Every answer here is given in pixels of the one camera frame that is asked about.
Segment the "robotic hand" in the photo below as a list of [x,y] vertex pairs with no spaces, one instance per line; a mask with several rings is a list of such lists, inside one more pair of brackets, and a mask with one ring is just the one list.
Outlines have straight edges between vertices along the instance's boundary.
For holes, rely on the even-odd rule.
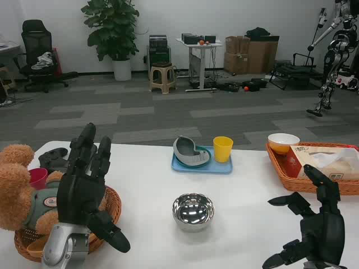
[[89,123],[79,138],[71,141],[67,171],[57,192],[59,223],[53,227],[44,247],[42,268],[83,268],[90,232],[121,252],[130,250],[130,243],[112,223],[111,216],[98,210],[106,189],[104,176],[110,166],[108,137],[102,138],[93,157],[91,175],[86,174],[95,134],[96,127]]
[[296,215],[301,215],[302,241],[294,240],[283,246],[283,251],[268,258],[263,269],[280,265],[290,265],[307,258],[305,269],[324,269],[339,266],[345,241],[344,219],[337,207],[340,201],[339,186],[332,182],[316,168],[305,165],[304,171],[317,186],[317,198],[322,207],[318,214],[310,209],[310,204],[297,192],[289,196],[274,198],[268,201],[273,206],[288,205]]

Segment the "pink cup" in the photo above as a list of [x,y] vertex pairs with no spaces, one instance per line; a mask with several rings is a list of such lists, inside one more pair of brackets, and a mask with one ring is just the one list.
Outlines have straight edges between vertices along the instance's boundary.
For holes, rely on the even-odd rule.
[[35,189],[44,189],[46,188],[46,179],[48,172],[45,168],[35,168],[29,171],[30,172],[30,185]]

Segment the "yellow cup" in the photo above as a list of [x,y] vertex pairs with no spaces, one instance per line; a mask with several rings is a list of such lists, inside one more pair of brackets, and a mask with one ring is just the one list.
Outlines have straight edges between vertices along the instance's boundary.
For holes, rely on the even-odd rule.
[[231,155],[233,140],[226,136],[218,136],[213,139],[214,159],[219,163],[225,163]]

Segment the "cardboard box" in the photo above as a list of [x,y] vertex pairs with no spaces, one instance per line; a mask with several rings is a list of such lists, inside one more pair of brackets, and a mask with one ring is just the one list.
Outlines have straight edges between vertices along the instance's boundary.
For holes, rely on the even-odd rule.
[[273,70],[275,56],[277,55],[278,42],[277,41],[267,41],[265,53],[268,56],[264,62],[263,71],[268,73]]
[[270,72],[274,66],[277,47],[277,41],[251,41],[248,50],[248,73]]
[[250,38],[248,37],[243,37],[243,36],[238,36],[238,43],[239,43],[239,53],[240,54],[248,54],[248,50],[249,50],[249,43],[251,41]]
[[292,178],[308,179],[304,173],[305,164],[318,168],[331,180],[359,179],[359,168],[353,165],[353,159],[359,158],[359,152],[356,149],[347,149],[355,157],[342,157],[333,163],[321,168],[318,156],[330,156],[339,153],[344,148],[340,147],[310,147],[310,146],[291,146],[287,154],[285,169],[288,176]]
[[235,74],[246,74],[248,67],[247,54],[224,54],[224,70]]
[[225,38],[225,49],[227,53],[237,54],[239,52],[239,43],[236,36]]

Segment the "stainless steel bowl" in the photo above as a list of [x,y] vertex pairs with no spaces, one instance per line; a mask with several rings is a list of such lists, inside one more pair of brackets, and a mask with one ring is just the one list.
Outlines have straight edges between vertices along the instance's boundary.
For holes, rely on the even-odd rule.
[[172,206],[173,218],[184,231],[200,231],[212,221],[214,206],[212,201],[199,193],[179,196]]

